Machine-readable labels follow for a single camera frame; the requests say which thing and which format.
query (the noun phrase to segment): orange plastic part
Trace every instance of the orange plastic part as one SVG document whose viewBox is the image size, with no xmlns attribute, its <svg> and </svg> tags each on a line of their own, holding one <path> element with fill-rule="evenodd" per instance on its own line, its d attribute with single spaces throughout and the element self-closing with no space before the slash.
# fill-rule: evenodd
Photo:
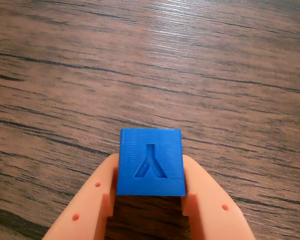
<svg viewBox="0 0 300 240">
<path fill-rule="evenodd" d="M 113 215 L 119 154 L 109 156 L 85 182 L 43 240 L 103 240 Z M 183 155 L 193 240 L 255 240 L 242 212 L 222 187 L 191 157 Z"/>
</svg>

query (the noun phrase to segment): table surface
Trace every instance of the table surface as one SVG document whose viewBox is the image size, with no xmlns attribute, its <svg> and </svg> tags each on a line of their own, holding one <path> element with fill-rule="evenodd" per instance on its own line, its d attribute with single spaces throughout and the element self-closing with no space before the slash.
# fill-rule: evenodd
<svg viewBox="0 0 300 240">
<path fill-rule="evenodd" d="M 256 239 L 300 239 L 300 0 L 0 0 L 0 240 L 41 239 L 121 128 L 181 129 Z M 131 196 L 105 237 L 190 238 Z"/>
</svg>

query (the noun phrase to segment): blue cube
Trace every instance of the blue cube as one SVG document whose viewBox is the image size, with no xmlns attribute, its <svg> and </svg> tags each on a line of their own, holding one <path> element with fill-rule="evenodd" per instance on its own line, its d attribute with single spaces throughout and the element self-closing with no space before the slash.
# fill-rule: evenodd
<svg viewBox="0 0 300 240">
<path fill-rule="evenodd" d="M 121 130 L 116 194 L 186 195 L 179 129 Z"/>
</svg>

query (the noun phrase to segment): small hole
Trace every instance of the small hole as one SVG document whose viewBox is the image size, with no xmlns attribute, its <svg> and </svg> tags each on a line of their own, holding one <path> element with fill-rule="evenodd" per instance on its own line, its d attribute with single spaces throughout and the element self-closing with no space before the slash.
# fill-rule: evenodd
<svg viewBox="0 0 300 240">
<path fill-rule="evenodd" d="M 72 216 L 73 221 L 77 221 L 80 218 L 79 214 L 75 214 Z"/>
<path fill-rule="evenodd" d="M 229 209 L 227 204 L 222 204 L 221 207 L 222 207 L 224 210 L 226 210 L 226 211 Z"/>
</svg>

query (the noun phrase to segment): wood grain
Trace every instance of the wood grain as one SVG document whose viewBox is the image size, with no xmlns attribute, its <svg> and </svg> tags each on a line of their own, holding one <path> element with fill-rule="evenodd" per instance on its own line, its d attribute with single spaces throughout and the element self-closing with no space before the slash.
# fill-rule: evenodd
<svg viewBox="0 0 300 240">
<path fill-rule="evenodd" d="M 121 128 L 181 129 L 256 239 L 300 239 L 300 0 L 0 0 L 0 239 L 41 239 Z M 117 201 L 106 239 L 190 238 Z"/>
</svg>

